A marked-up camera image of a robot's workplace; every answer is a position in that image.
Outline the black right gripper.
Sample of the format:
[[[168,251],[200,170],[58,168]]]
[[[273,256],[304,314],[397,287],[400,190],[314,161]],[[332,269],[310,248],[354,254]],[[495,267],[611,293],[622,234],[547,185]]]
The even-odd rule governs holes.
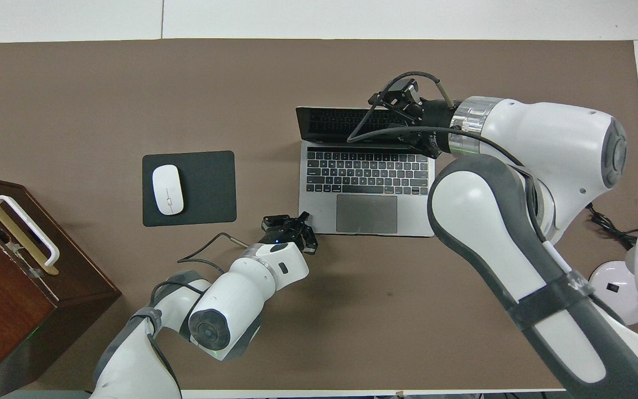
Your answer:
[[[443,99],[421,99],[415,79],[400,79],[384,93],[374,93],[368,100],[370,105],[382,106],[397,112],[408,120],[414,120],[417,127],[451,128],[455,106],[450,108]],[[402,134],[402,141],[416,154],[437,159],[441,155],[440,146],[450,144],[450,134],[430,131],[411,131]]]

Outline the white computer mouse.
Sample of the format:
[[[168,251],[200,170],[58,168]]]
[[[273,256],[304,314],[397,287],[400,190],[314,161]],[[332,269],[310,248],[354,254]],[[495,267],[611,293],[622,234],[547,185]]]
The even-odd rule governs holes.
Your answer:
[[[177,166],[166,164],[152,172],[152,189],[161,214],[172,216],[184,210],[184,194]]]

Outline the brown table mat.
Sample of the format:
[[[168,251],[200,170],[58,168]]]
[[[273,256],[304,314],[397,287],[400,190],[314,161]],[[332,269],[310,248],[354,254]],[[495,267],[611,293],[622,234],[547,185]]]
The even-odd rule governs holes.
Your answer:
[[[177,260],[225,231],[297,214],[297,106],[365,107],[427,71],[454,98],[557,102],[627,131],[622,180],[595,200],[638,228],[638,78],[632,42],[134,40],[0,44],[0,180],[24,185],[124,294],[35,383],[90,390],[104,348]],[[237,219],[145,227],[142,158],[233,151]],[[307,278],[266,302],[239,359],[164,330],[183,389],[442,391],[558,388],[476,271],[436,238],[320,236]]]

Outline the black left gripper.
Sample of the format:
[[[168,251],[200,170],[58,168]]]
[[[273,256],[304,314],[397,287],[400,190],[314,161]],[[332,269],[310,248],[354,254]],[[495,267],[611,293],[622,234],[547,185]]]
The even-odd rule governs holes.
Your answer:
[[[310,216],[308,212],[303,211],[298,217],[289,217],[288,214],[264,217],[261,223],[264,235],[259,243],[293,242],[297,247],[303,247],[303,253],[316,254],[318,242],[312,227],[308,224]]]

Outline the silver grey laptop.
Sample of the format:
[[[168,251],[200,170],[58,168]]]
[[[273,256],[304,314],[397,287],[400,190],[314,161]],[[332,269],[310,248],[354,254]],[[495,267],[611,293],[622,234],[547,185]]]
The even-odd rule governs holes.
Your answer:
[[[299,210],[316,233],[432,237],[427,217],[435,160],[397,139],[348,143],[368,109],[296,107]]]

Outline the dark brown wooden box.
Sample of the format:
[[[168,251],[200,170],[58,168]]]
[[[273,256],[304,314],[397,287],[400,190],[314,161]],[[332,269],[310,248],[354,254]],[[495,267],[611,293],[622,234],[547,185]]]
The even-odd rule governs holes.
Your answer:
[[[25,187],[0,180],[0,396],[35,381],[120,295]]]

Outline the black mouse pad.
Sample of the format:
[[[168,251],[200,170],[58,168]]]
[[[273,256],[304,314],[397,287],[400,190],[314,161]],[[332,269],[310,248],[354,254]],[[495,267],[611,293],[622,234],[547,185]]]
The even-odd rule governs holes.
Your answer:
[[[233,222],[237,218],[235,156],[232,151],[155,154],[142,159],[142,220],[145,227]],[[157,208],[152,172],[177,166],[184,194],[184,210],[165,216]]]

